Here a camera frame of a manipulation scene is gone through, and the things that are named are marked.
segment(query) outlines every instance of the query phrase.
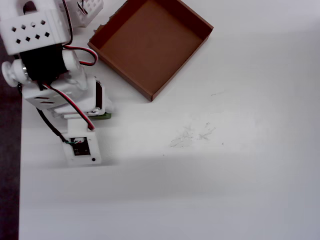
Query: cardboard tray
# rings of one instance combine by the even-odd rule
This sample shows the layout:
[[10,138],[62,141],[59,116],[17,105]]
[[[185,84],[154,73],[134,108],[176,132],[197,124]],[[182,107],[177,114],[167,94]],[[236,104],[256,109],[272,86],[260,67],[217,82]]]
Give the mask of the cardboard tray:
[[88,45],[152,101],[212,30],[180,0],[128,0]]

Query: ventilation hole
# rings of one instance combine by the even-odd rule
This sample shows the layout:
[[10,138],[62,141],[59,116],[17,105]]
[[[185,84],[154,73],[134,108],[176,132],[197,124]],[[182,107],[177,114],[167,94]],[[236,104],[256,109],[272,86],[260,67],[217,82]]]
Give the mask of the ventilation hole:
[[37,96],[34,99],[37,99],[37,100],[49,100],[50,98],[49,97],[44,97],[44,96]]
[[52,105],[52,104],[55,104],[53,101],[42,101],[40,102],[41,104],[43,105]]

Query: perforated white panel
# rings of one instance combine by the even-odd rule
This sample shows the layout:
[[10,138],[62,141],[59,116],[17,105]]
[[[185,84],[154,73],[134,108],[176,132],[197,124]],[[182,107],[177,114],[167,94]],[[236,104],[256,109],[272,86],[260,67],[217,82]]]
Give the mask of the perforated white panel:
[[0,21],[0,34],[8,55],[66,43],[70,39],[59,10],[47,10]]

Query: white robot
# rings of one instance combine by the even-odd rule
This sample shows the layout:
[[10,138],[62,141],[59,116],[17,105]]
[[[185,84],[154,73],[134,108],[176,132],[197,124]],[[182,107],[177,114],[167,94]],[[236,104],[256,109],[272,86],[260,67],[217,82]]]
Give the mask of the white robot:
[[[113,110],[105,87],[81,65],[92,66],[98,55],[70,46],[74,27],[86,27],[103,8],[103,0],[0,0],[0,35],[8,55],[1,70],[11,87],[19,87],[48,127],[61,138],[70,165],[102,162],[92,119],[107,119]],[[75,49],[87,51],[94,62],[79,61]],[[60,133],[43,114],[67,120]]]

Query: red wire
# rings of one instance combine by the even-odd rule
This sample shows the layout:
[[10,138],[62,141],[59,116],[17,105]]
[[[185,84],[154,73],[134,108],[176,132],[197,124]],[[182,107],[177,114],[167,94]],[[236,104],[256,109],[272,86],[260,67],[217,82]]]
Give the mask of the red wire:
[[70,46],[70,45],[65,45],[64,47],[66,49],[70,49],[70,50],[82,50],[82,51],[85,51],[87,53],[90,53],[94,57],[94,62],[79,61],[81,65],[93,66],[93,65],[96,64],[96,62],[99,59],[98,54],[95,51],[93,51],[92,49],[90,49],[90,48],[79,47],[79,46]]
[[64,92],[53,88],[52,86],[44,83],[43,84],[46,88],[51,89],[53,91],[55,91],[56,93],[60,94],[76,111],[77,113],[88,123],[88,128],[93,131],[95,130],[95,126],[92,123],[92,121],[89,119],[89,117],[87,115],[85,115],[85,113],[83,111],[81,111],[81,109],[76,105],[76,103],[70,98],[68,97],[68,95],[66,95]]

